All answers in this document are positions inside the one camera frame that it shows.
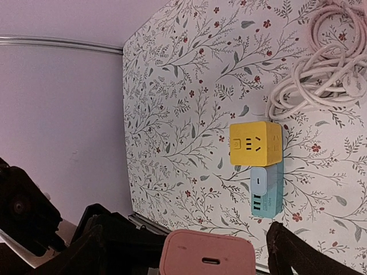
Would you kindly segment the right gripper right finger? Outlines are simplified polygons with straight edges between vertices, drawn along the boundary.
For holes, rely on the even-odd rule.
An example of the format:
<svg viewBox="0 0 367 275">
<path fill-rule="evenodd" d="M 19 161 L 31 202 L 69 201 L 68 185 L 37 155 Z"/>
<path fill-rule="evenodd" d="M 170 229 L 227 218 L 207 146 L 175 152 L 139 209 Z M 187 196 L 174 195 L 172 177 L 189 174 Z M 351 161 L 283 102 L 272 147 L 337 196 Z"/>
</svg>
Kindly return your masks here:
<svg viewBox="0 0 367 275">
<path fill-rule="evenodd" d="M 271 224 L 266 242 L 270 274 L 359 274 L 318 252 L 282 223 Z"/>
</svg>

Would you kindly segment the yellow cube socket adapter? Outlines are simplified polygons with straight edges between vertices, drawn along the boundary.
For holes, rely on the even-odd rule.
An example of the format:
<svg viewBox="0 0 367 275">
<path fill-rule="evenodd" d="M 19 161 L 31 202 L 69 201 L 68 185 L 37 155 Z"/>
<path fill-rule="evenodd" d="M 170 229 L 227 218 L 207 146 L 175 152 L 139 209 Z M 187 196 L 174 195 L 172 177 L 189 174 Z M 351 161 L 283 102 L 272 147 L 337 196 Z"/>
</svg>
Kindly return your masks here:
<svg viewBox="0 0 367 275">
<path fill-rule="evenodd" d="M 230 162 L 234 166 L 266 167 L 283 159 L 282 127 L 256 121 L 229 127 Z"/>
</svg>

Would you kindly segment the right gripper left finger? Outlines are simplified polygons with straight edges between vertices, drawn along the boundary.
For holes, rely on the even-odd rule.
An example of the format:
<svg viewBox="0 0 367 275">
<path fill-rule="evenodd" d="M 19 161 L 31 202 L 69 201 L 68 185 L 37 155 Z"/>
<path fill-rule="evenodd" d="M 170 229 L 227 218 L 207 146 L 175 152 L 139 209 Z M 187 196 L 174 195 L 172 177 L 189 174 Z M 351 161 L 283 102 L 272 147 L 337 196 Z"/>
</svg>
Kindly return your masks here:
<svg viewBox="0 0 367 275">
<path fill-rule="evenodd" d="M 69 248 L 37 268 L 37 274 L 109 274 L 105 228 L 94 226 Z"/>
</svg>

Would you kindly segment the pink charger cube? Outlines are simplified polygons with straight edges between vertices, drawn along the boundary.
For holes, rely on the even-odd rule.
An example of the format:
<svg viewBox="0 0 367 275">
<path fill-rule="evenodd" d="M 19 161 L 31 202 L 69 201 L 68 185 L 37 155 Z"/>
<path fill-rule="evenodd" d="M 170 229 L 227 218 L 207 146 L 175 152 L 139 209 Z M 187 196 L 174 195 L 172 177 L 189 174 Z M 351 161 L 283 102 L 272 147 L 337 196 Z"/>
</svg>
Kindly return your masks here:
<svg viewBox="0 0 367 275">
<path fill-rule="evenodd" d="M 253 245 L 239 237 L 174 230 L 165 239 L 160 274 L 255 274 Z"/>
</svg>

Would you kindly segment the teal power strip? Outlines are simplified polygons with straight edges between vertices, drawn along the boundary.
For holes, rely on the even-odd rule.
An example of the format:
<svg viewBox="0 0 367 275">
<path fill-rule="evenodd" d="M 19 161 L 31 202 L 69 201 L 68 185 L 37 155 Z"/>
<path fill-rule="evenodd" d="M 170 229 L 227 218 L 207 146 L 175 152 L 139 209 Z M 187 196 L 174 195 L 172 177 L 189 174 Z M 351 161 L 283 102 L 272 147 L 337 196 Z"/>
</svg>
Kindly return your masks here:
<svg viewBox="0 0 367 275">
<path fill-rule="evenodd" d="M 284 162 L 281 161 L 276 165 L 278 167 L 276 187 L 263 196 L 251 193 L 251 213 L 256 217 L 274 219 L 283 211 Z"/>
</svg>

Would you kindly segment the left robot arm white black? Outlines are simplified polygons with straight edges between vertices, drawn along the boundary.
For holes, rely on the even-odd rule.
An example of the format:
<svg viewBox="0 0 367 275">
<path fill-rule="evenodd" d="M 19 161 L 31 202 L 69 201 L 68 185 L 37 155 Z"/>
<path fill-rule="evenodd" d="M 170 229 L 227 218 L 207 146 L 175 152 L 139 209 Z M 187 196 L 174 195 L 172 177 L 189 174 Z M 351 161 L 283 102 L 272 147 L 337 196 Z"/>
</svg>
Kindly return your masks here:
<svg viewBox="0 0 367 275">
<path fill-rule="evenodd" d="M 62 220 L 23 169 L 1 160 L 1 232 L 41 257 L 49 249 L 61 252 L 67 248 L 56 234 Z"/>
</svg>

